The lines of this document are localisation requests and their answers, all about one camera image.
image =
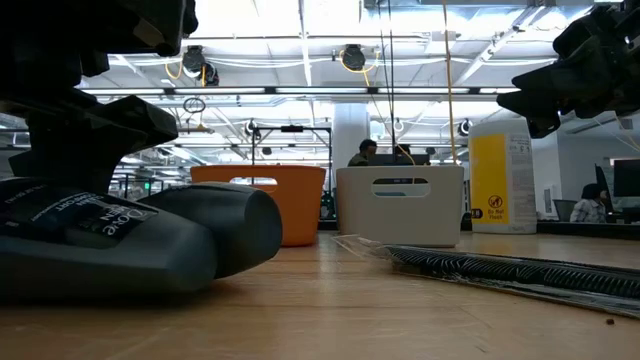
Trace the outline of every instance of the white container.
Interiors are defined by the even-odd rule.
[[[378,179],[402,178],[426,183],[375,184]],[[460,166],[338,169],[340,233],[358,234],[383,244],[454,247],[460,241],[463,178]]]
[[[534,234],[535,186],[525,120],[477,124],[469,132],[474,232]]]

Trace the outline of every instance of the wooden table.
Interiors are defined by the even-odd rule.
[[[633,241],[464,234],[458,249],[640,268]],[[321,235],[186,303],[2,305],[13,359],[637,360],[640,321],[392,275]]]

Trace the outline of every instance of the white pillar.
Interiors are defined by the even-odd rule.
[[[335,104],[333,116],[333,168],[346,167],[369,138],[369,113],[366,103]]]

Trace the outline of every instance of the yellow label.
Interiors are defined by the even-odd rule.
[[[471,216],[474,224],[508,224],[505,135],[470,139]]]

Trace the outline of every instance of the person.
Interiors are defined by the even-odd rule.
[[[607,200],[606,190],[598,184],[589,184],[582,189],[582,200],[573,207],[571,222],[598,223],[606,222],[604,201]]]
[[[369,159],[376,154],[378,143],[371,139],[363,140],[360,143],[360,152],[355,154],[347,166],[369,166]]]

